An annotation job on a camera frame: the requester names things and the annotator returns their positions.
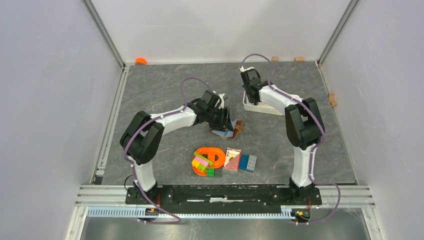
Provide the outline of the white plastic tray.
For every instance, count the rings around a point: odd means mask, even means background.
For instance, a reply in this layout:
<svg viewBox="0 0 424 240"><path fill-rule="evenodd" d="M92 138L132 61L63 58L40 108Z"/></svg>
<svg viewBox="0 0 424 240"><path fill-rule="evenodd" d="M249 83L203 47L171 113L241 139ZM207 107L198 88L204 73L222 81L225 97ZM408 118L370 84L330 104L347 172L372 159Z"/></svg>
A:
<svg viewBox="0 0 424 240"><path fill-rule="evenodd" d="M279 110L275 109L274 107L270 106L269 104L259 102L257 105L249 102L246 92L243 92L243 108L245 111L250 112L256 112L256 113L263 113L263 114L270 114L270 115L277 115L277 116L284 116L284 112L280 112Z"/></svg>

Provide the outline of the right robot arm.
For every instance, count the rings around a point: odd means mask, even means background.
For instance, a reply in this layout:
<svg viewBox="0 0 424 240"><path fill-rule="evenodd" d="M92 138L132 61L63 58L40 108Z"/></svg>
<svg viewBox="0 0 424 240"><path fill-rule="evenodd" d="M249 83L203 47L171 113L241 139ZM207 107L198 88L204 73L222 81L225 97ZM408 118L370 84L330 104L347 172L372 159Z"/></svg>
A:
<svg viewBox="0 0 424 240"><path fill-rule="evenodd" d="M262 81L254 67L240 68L243 88L254 105L267 104L285 117L286 135L294 147L294 166L289 180L289 199L302 204L315 188L314 161L325 127L317 101L290 95L268 81Z"/></svg>

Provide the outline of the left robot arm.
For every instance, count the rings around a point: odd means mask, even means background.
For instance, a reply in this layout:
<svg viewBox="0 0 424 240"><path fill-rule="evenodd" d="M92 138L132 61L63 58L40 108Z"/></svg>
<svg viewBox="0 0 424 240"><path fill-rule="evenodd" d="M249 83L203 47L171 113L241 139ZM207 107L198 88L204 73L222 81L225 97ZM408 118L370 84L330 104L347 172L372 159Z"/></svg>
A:
<svg viewBox="0 0 424 240"><path fill-rule="evenodd" d="M200 98L185 102L171 111L148 114L139 111L120 138L124 159L131 164L138 197L145 204L157 198L157 181L153 171L153 158L162 137L178 129L207 123L213 131L233 131L230 108L222 95L206 90Z"/></svg>

